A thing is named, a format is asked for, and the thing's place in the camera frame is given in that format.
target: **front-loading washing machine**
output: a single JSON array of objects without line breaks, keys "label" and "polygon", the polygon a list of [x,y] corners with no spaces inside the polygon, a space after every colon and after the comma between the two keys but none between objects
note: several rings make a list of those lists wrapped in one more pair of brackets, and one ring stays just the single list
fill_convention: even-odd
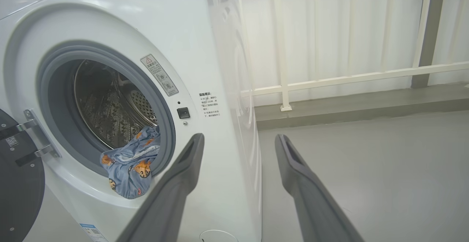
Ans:
[{"label": "front-loading washing machine", "polygon": [[[260,241],[262,160],[240,19],[238,0],[0,0],[2,155],[44,164],[77,225],[114,241],[145,195],[117,195],[100,153],[158,125],[154,186],[203,133],[178,240]],[[42,162],[21,159],[18,133]]]}]

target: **clothing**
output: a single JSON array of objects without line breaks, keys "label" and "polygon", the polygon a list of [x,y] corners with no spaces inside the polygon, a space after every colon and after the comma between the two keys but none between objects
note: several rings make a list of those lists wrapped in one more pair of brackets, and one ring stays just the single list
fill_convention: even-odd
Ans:
[{"label": "clothing", "polygon": [[124,147],[107,150],[100,156],[101,166],[109,174],[111,189],[134,199],[144,195],[151,182],[150,164],[161,162],[159,127],[144,127]]}]

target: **washing machine door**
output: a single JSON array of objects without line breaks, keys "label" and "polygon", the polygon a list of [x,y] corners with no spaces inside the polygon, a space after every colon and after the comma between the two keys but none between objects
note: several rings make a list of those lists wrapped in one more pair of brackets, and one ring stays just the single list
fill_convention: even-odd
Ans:
[{"label": "washing machine door", "polygon": [[34,121],[18,124],[0,110],[0,237],[22,241],[36,220],[44,196],[45,177],[38,150],[26,129]]}]

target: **railing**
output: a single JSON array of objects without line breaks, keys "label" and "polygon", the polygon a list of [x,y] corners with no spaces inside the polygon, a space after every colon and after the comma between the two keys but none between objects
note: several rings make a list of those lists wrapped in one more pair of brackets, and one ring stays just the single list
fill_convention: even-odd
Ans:
[{"label": "railing", "polygon": [[[384,25],[384,38],[382,43],[382,53],[381,53],[381,60],[379,69],[373,73],[365,73],[365,74],[357,74],[357,75],[350,75],[352,72],[351,69],[351,60],[352,60],[352,50],[353,50],[353,43],[354,43],[354,15],[355,15],[355,0],[350,0],[350,25],[349,25],[349,37],[348,37],[348,55],[347,55],[347,69],[346,69],[346,76],[335,77],[335,78],[324,78],[316,80],[310,80],[305,82],[299,83],[288,83],[288,66],[286,60],[286,48],[284,44],[284,25],[283,25],[283,13],[282,13],[282,5],[281,0],[273,0],[274,2],[274,11],[275,11],[275,22],[276,22],[276,35],[277,35],[277,56],[278,56],[278,64],[280,69],[280,85],[271,86],[271,87],[264,87],[264,88],[256,88],[253,90],[252,95],[266,95],[266,94],[274,94],[274,93],[281,93],[282,94],[282,106],[280,108],[281,111],[288,111],[292,110],[290,106],[290,100],[288,96],[289,91],[294,90],[302,90],[302,89],[309,89],[309,88],[318,88],[318,87],[326,87],[330,85],[340,85],[340,84],[348,84],[348,83],[356,83],[356,82],[365,82],[371,80],[381,80],[386,78],[397,78],[397,77],[405,77],[405,76],[413,76],[413,75],[421,75],[421,74],[428,74],[428,73],[442,73],[442,72],[449,72],[453,70],[467,70],[469,69],[469,61],[464,62],[453,62],[453,54],[455,43],[459,35],[459,29],[461,27],[461,20],[462,20],[462,12],[465,8],[466,0],[459,0],[459,5],[457,9],[456,21],[453,28],[452,38],[450,41],[450,50],[448,53],[447,61],[445,64],[440,65],[430,65],[430,66],[421,66],[419,67],[420,57],[422,53],[422,47],[424,45],[424,35],[427,25],[427,18],[429,13],[430,7],[430,0],[423,0],[422,2],[422,12],[420,15],[420,24],[419,30],[417,35],[417,42],[416,42],[416,49],[414,60],[412,63],[412,67],[399,69],[399,70],[387,70],[388,65],[386,63],[386,58],[388,56],[388,43],[390,38],[390,21],[392,19],[392,9],[393,4],[392,0],[387,0],[386,4],[386,13],[385,13],[385,25]],[[321,3],[318,0],[314,0],[314,32],[315,36],[318,36],[318,31],[320,30],[318,25],[318,8],[317,5]],[[319,76],[319,72],[321,69],[321,65],[318,63],[318,38],[315,37],[315,66],[314,72],[315,76]]]}]

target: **printed instructions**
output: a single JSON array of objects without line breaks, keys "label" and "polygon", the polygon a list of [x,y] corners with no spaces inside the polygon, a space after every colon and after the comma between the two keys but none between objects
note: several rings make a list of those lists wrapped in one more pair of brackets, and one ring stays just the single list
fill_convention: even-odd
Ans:
[{"label": "printed instructions", "polygon": [[83,230],[91,237],[94,242],[109,242],[104,238],[103,235],[98,231],[94,225],[80,224]]},{"label": "printed instructions", "polygon": [[211,92],[199,93],[199,98],[202,113],[206,118],[220,116],[220,111],[218,110],[218,100],[215,95],[212,95]]},{"label": "printed instructions", "polygon": [[179,93],[173,81],[171,81],[169,76],[166,74],[165,70],[163,70],[163,67],[159,65],[159,63],[155,60],[153,55],[150,54],[148,56],[145,56],[140,61],[145,65],[145,67],[148,68],[148,70],[152,73],[152,75],[156,78],[159,84],[163,87],[163,89],[165,90],[168,96]]}]

